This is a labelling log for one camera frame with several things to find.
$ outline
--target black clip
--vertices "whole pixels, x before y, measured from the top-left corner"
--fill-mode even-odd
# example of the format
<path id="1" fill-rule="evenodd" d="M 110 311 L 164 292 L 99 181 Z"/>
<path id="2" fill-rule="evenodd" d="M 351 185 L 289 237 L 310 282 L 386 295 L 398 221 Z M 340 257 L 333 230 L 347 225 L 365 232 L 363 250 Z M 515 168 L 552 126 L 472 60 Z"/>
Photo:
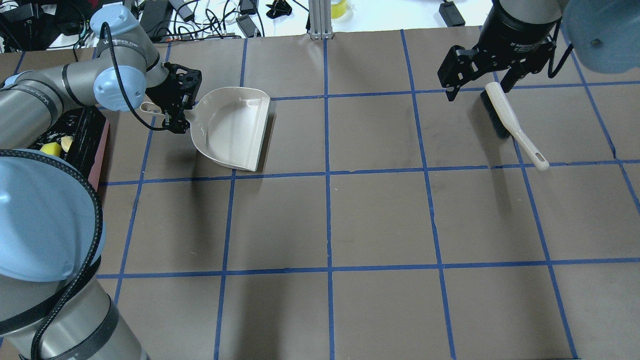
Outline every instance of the black clip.
<path id="1" fill-rule="evenodd" d="M 291 5 L 289 5 L 286 0 L 275 0 L 273 1 L 273 4 L 267 5 L 267 7 L 270 9 L 267 12 L 267 16 L 270 19 L 275 19 L 284 15 L 289 16 L 293 11 Z"/>

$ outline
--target white brush handle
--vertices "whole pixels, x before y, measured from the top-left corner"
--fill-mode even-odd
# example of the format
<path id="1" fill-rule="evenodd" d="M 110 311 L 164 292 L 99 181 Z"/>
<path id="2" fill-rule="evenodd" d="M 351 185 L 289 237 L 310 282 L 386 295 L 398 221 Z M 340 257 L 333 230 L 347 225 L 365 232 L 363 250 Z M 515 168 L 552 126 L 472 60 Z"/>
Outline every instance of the white brush handle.
<path id="1" fill-rule="evenodd" d="M 487 84 L 484 88 L 486 89 L 487 95 L 489 95 L 489 99 L 491 99 L 491 104 L 495 108 L 495 112 L 498 113 L 502 125 L 509 130 L 513 138 L 520 144 L 521 150 L 527 153 L 533 165 L 535 165 L 538 170 L 548 170 L 549 162 L 533 144 L 531 139 L 522 131 L 518 117 L 513 111 L 509 100 L 507 100 L 507 97 L 504 95 L 500 84 L 493 82 Z"/>
<path id="2" fill-rule="evenodd" d="M 546 171 L 549 169 L 549 162 L 547 159 L 542 155 L 540 150 L 538 150 L 522 129 L 511 133 L 511 135 L 513 135 L 513 138 L 515 138 L 518 144 L 520 144 L 520 149 L 527 153 L 533 162 L 533 165 L 535 165 L 538 170 Z"/>

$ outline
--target wire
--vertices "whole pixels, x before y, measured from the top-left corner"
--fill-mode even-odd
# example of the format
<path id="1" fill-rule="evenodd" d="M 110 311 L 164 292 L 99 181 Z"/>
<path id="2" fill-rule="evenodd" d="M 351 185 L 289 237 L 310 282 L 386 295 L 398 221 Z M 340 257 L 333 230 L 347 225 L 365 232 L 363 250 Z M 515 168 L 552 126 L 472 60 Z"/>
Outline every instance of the wire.
<path id="1" fill-rule="evenodd" d="M 225 34 L 227 33 L 227 23 L 225 22 L 225 19 L 227 18 L 227 15 L 233 13 L 233 12 L 230 12 L 229 14 L 227 14 L 227 5 L 229 5 L 230 2 L 231 0 L 227 0 L 225 2 L 225 6 L 222 8 L 222 28 L 225 30 Z"/>
<path id="2" fill-rule="evenodd" d="M 556 22 L 556 29 L 554 31 L 554 36 L 552 38 L 554 43 L 557 42 L 558 35 L 560 34 L 560 23 L 562 23 L 562 18 L 558 19 L 558 21 Z M 547 76 L 549 77 L 549 79 L 553 79 L 556 75 L 558 75 L 558 73 L 562 69 L 562 66 L 564 65 L 566 60 L 569 58 L 569 55 L 571 55 L 572 51 L 573 51 L 573 44 L 569 44 L 569 46 L 564 51 L 564 54 L 560 58 L 560 61 L 558 62 L 558 65 L 555 69 L 553 68 L 554 68 L 554 58 L 556 54 L 551 53 L 551 56 L 549 56 L 549 67 L 547 68 Z"/>
<path id="3" fill-rule="evenodd" d="M 195 7 L 193 8 L 193 13 L 195 14 L 196 9 L 198 8 L 198 2 L 200 0 L 191 0 L 191 1 L 187 1 L 186 3 L 183 3 L 182 5 L 178 6 L 177 9 L 175 9 L 175 14 L 173 15 L 173 33 L 175 34 L 177 32 L 177 30 L 175 29 L 175 22 L 178 20 L 178 13 L 180 12 L 180 10 L 182 10 L 183 7 L 189 5 L 189 4 L 193 4 L 195 3 Z"/>
<path id="4" fill-rule="evenodd" d="M 8 21 L 5 20 L 4 16 L 0 15 L 0 26 L 2 26 L 2 28 L 4 29 L 3 33 L 6 33 L 7 35 L 9 35 L 9 37 L 11 38 L 11 40 L 13 40 L 17 48 L 20 49 L 21 51 L 24 51 L 24 46 L 22 46 L 22 44 L 20 44 L 20 42 L 15 38 L 15 36 L 13 35 L 9 27 L 5 24 L 5 22 L 8 22 Z"/>
<path id="5" fill-rule="evenodd" d="M 217 38 L 242 38 L 242 37 L 239 36 L 239 35 L 222 35 L 222 36 L 209 35 L 208 37 L 205 37 L 205 38 L 190 38 L 190 39 L 167 40 L 165 42 L 192 42 L 192 41 L 204 41 L 204 40 L 217 39 Z"/>
<path id="6" fill-rule="evenodd" d="M 264 34 L 264 25 L 262 24 L 262 17 L 260 16 L 260 10 L 258 10 L 258 5 L 256 3 L 253 4 L 253 7 L 255 8 L 255 13 L 258 14 L 258 20 L 260 20 L 260 28 L 262 29 L 262 36 L 266 36 Z"/>
<path id="7" fill-rule="evenodd" d="M 302 5 L 301 3 L 297 2 L 296 0 L 291 0 L 291 1 L 293 1 L 294 3 L 296 3 L 296 4 L 300 5 L 300 7 L 302 7 L 302 8 L 303 8 L 303 9 L 305 9 L 306 11 L 309 11 L 309 9 L 305 8 L 305 6 L 304 6 L 304 5 Z"/>
<path id="8" fill-rule="evenodd" d="M 111 62 L 113 64 L 113 68 L 116 72 L 116 79 L 118 80 L 118 86 L 120 87 L 120 92 L 122 93 L 122 97 L 124 98 L 124 102 L 127 103 L 127 107 L 133 114 L 133 116 L 140 121 L 140 124 L 143 124 L 147 129 L 153 131 L 163 131 L 166 130 L 163 127 L 153 127 L 147 124 L 139 115 L 136 113 L 136 110 L 131 106 L 131 101 L 129 101 L 129 97 L 124 90 L 124 85 L 122 84 L 122 77 L 120 77 L 120 70 L 118 69 L 118 62 L 116 61 L 116 52 L 113 47 L 113 37 L 111 37 L 111 28 L 107 22 L 102 23 L 102 28 L 100 29 L 100 38 L 104 38 L 104 34 L 106 33 L 107 39 L 109 40 L 109 52 L 111 53 Z"/>
<path id="9" fill-rule="evenodd" d="M 14 158 L 27 158 L 35 161 L 40 161 L 66 172 L 68 175 L 72 176 L 76 181 L 78 181 L 80 185 L 82 185 L 82 187 L 89 195 L 89 198 L 91 198 L 91 202 L 93 204 L 95 223 L 93 230 L 93 239 L 91 240 L 91 244 L 89 245 L 87 255 L 84 258 L 82 265 L 80 265 L 78 273 L 73 278 L 73 280 L 71 280 L 68 288 L 60 297 L 51 312 L 47 315 L 40 326 L 38 326 L 38 330 L 35 332 L 33 339 L 31 340 L 32 360 L 42 360 L 42 349 L 40 348 L 40 343 L 42 342 L 42 337 L 44 336 L 45 331 L 47 331 L 51 323 L 53 323 L 53 320 L 55 320 L 64 305 L 69 302 L 69 300 L 71 300 L 73 296 L 75 296 L 77 290 L 76 288 L 78 287 L 79 282 L 81 281 L 81 279 L 87 276 L 93 260 L 95 259 L 95 255 L 98 252 L 98 245 L 100 244 L 100 239 L 102 238 L 102 206 L 100 205 L 98 194 L 95 192 L 93 186 L 89 183 L 89 181 L 84 176 L 82 176 L 80 172 L 67 164 L 48 158 L 44 155 L 34 154 L 32 152 L 26 151 L 2 150 L 0 151 L 0 156 L 11 156 Z"/>
<path id="10" fill-rule="evenodd" d="M 222 32 L 220 32 L 220 20 L 218 19 L 218 16 L 216 16 L 216 13 L 214 13 L 212 10 L 206 8 L 204 10 L 205 15 L 207 16 L 207 20 L 209 20 L 209 24 L 214 24 L 214 20 L 218 23 L 218 27 L 217 28 L 213 28 L 213 30 L 215 30 L 219 36 L 222 36 Z"/>

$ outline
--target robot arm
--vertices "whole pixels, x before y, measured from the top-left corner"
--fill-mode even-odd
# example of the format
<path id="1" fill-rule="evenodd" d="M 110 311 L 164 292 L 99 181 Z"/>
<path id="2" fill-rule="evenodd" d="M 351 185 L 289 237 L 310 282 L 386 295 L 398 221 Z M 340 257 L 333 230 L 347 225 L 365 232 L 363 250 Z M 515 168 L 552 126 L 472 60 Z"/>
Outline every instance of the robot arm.
<path id="1" fill-rule="evenodd" d="M 556 50 L 556 37 L 549 33 L 561 19 L 578 57 L 590 69 L 625 72 L 640 66 L 636 0 L 573 0 L 564 14 L 558 0 L 493 0 L 478 43 L 469 50 L 452 46 L 438 70 L 449 101 L 462 86 L 489 72 L 508 70 L 501 81 L 508 92 L 527 74 L 542 71 Z"/>
<path id="2" fill-rule="evenodd" d="M 200 71 L 161 63 L 153 43 L 124 6 L 99 10 L 90 22 L 96 34 L 101 33 L 104 22 L 111 30 L 123 88 L 132 107 L 140 106 L 147 93 L 163 110 L 163 127 L 185 133 L 189 123 L 182 112 L 193 107 Z M 100 39 L 96 59 L 27 71 L 5 81 L 0 89 L 0 148 L 27 147 L 66 111 L 98 103 L 109 110 L 129 110 L 106 38 Z"/>

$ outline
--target white dustpan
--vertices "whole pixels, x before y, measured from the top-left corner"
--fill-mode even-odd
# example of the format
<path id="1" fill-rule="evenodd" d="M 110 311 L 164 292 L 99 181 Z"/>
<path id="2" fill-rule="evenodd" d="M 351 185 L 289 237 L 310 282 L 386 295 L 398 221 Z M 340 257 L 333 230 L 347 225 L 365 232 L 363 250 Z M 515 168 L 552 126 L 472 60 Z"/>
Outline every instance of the white dustpan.
<path id="1" fill-rule="evenodd" d="M 193 145 L 224 167 L 256 171 L 270 101 L 262 90 L 252 88 L 209 92 L 193 110 L 184 112 L 191 123 Z"/>

